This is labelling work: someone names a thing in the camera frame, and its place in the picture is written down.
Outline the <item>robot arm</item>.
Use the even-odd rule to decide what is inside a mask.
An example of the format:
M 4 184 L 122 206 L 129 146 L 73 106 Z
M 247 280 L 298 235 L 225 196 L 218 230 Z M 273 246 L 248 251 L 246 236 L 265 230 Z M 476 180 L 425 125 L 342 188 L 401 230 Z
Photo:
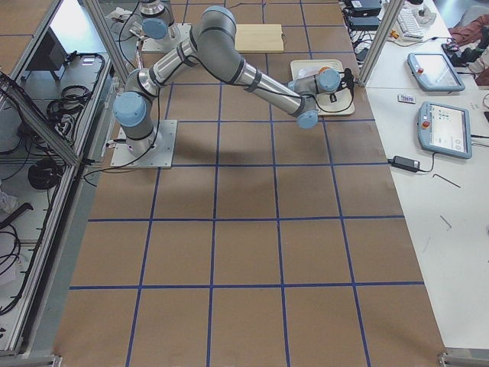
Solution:
M 171 1 L 141 0 L 137 10 L 142 18 L 142 31 L 146 37 L 159 44 L 170 45 L 180 39 Z
M 115 99 L 112 111 L 134 156 L 148 154 L 157 145 L 160 132 L 151 120 L 152 105 L 159 92 L 184 67 L 201 65 L 216 80 L 241 87 L 293 116 L 301 128 L 311 128 L 318 122 L 317 95 L 333 95 L 344 89 L 343 77 L 347 73 L 332 68 L 286 85 L 279 83 L 236 50 L 236 33 L 234 15 L 222 6 L 211 6 L 190 28 L 186 40 L 153 66 L 129 74 L 125 90 Z

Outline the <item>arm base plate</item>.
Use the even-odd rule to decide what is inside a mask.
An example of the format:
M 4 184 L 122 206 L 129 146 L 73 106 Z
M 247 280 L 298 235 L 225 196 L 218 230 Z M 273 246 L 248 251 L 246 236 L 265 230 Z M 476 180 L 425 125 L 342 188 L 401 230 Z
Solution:
M 160 119 L 154 122 L 154 133 L 140 141 L 126 138 L 123 128 L 118 138 L 123 142 L 115 144 L 111 166 L 123 168 L 172 167 L 176 141 L 177 120 Z
M 189 23 L 175 23 L 169 28 L 169 34 L 165 38 L 161 40 L 145 39 L 142 51 L 145 53 L 168 53 L 189 37 L 190 28 L 191 24 Z

